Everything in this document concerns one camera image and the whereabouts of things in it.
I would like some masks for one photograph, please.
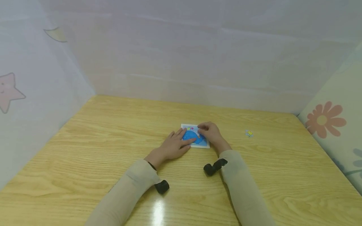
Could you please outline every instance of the orange flower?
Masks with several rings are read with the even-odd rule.
[[[341,133],[334,127],[342,127],[347,124],[347,121],[344,118],[335,118],[337,115],[341,114],[343,108],[341,105],[336,105],[332,107],[332,102],[328,101],[324,105],[317,105],[316,109],[313,110],[313,113],[309,113],[307,118],[309,119],[306,122],[306,127],[311,134],[317,132],[317,135],[320,138],[327,137],[326,129],[334,136],[339,137]]]

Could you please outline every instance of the left hand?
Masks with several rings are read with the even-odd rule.
[[[180,128],[177,132],[172,131],[161,146],[152,150],[144,159],[158,169],[164,161],[183,156],[191,148],[190,144],[196,140],[196,138],[182,140],[185,133],[186,128]]]

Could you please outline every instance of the moon decoration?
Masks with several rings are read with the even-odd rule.
[[[63,31],[60,29],[60,27],[56,27],[51,30],[44,29],[44,31],[49,37],[58,42],[67,42],[66,37],[64,36]]]

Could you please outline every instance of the forearm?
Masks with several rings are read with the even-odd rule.
[[[159,182],[160,178],[148,162],[136,161],[100,201],[85,226],[123,225],[144,192]]]
[[[240,223],[243,226],[274,226],[275,222],[241,155],[227,150],[220,154],[220,158],[228,161],[221,171]]]

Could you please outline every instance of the flower decal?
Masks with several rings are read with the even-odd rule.
[[[336,166],[343,172],[344,171],[344,166],[335,158],[332,158],[332,161],[336,164]]]
[[[245,135],[247,135],[249,138],[254,136],[254,133],[250,130],[245,130]]]
[[[355,148],[355,149],[353,149],[353,153],[354,153],[357,157],[360,157],[360,158],[361,158],[360,160],[354,161],[354,162],[353,162],[353,165],[354,165],[355,167],[358,167],[358,168],[361,168],[361,169],[346,172],[344,175],[348,176],[348,175],[351,175],[351,174],[359,173],[359,177],[362,178],[362,150],[360,150],[360,149],[358,149],[358,148]]]
[[[336,118],[342,111],[341,105],[332,107],[331,101],[326,102],[324,108],[323,105],[317,105],[313,113],[307,115],[306,128],[311,134],[317,132],[320,138],[327,137],[327,130],[332,135],[339,137],[341,133],[335,127],[343,127],[347,124],[344,118]]]

